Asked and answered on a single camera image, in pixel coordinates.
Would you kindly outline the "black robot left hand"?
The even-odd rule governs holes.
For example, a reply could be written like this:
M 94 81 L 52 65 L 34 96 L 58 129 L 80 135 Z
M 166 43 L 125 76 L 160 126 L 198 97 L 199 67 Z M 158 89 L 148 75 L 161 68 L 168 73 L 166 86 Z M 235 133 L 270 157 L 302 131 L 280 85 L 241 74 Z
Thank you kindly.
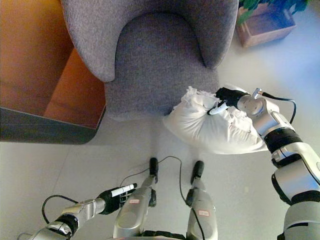
M 109 215 L 119 208 L 121 208 L 129 196 L 136 190 L 138 187 L 137 183 L 132 183 L 122 187 L 115 187 L 98 195 L 98 198 L 104 200 L 105 206 L 101 215 Z

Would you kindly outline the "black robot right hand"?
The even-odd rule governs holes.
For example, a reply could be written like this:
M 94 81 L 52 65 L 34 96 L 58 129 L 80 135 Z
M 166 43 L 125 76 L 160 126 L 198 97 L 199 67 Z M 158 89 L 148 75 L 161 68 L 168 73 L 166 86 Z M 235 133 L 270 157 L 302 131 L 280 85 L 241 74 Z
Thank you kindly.
M 249 93 L 246 91 L 222 87 L 215 93 L 215 96 L 220 100 L 220 102 L 217 104 L 217 106 L 211 108 L 207 114 L 213 116 L 223 112 L 228 107 L 237 108 L 240 98 L 246 95 L 249 95 Z

